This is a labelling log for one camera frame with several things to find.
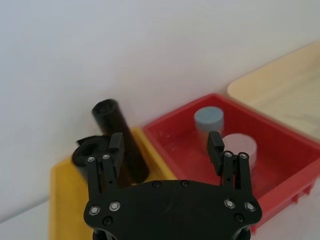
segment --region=black tube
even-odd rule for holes
[[[142,183],[149,175],[149,169],[127,126],[118,103],[113,99],[99,102],[92,109],[92,114],[104,135],[122,133],[124,141],[124,160],[130,178]]]

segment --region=screw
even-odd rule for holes
[[[243,217],[241,214],[239,214],[239,213],[237,213],[236,215],[234,215],[234,219],[235,219],[237,222],[239,222],[239,223],[243,223],[243,222],[245,221],[244,217]]]
[[[92,161],[94,161],[94,160],[95,160],[95,157],[94,157],[94,156],[90,156],[90,157],[88,157],[88,159],[87,159],[88,162],[92,162]]]
[[[181,181],[180,184],[182,187],[189,187],[189,182],[186,180]]]
[[[105,226],[110,226],[112,222],[113,222],[113,219],[110,216],[106,216],[102,221],[103,225]]]
[[[118,211],[119,208],[120,208],[120,202],[118,201],[113,201],[110,203],[109,205],[109,210],[112,211],[112,212],[115,212],[115,211]]]
[[[228,209],[234,209],[236,207],[236,204],[230,200],[230,199],[227,199],[224,201],[224,205],[228,208]]]
[[[246,202],[244,206],[250,212],[254,212],[256,210],[256,207],[250,202]]]
[[[231,157],[231,156],[232,156],[232,153],[230,153],[230,152],[227,151],[227,152],[224,153],[224,155],[227,156],[227,157]]]
[[[103,158],[104,160],[107,160],[107,159],[110,158],[110,155],[109,155],[109,154],[105,154],[105,155],[102,156],[102,158]]]
[[[99,206],[92,206],[89,210],[89,214],[92,216],[97,215],[99,212],[100,212]]]
[[[154,182],[152,183],[152,186],[153,186],[154,188],[160,188],[161,182],[159,182],[159,181],[154,181]]]
[[[244,153],[241,153],[240,154],[240,158],[242,158],[242,159],[246,159],[248,156],[246,155],[246,154],[244,154]]]

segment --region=white background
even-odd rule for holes
[[[99,101],[133,125],[320,38],[318,0],[0,2],[0,222],[49,197],[50,168],[96,134]]]

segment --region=table surface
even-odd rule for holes
[[[0,224],[2,240],[46,240],[49,236],[49,201]]]
[[[45,240],[49,236],[48,230],[49,202],[47,201],[1,223],[0,239]],[[251,239],[320,239],[320,180],[315,184],[310,196],[303,196],[298,204],[290,205],[258,228]]]

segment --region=yellow bin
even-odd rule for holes
[[[175,180],[175,175],[151,145],[140,128],[132,134],[150,169],[146,182]],[[54,166],[50,179],[50,240],[90,240],[93,230],[83,219],[88,201],[88,186],[70,158]]]

